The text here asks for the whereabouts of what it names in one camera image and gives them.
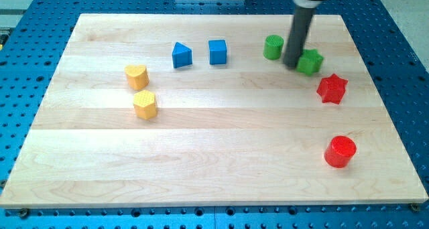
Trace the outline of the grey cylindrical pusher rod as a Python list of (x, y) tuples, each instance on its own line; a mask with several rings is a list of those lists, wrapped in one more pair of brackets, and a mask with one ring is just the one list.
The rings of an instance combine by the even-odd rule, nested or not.
[(312, 17), (316, 8), (322, 3), (322, 1), (315, 0), (292, 1), (295, 9), (284, 54), (284, 64), (289, 68), (295, 68), (298, 65), (298, 60), (304, 51)]

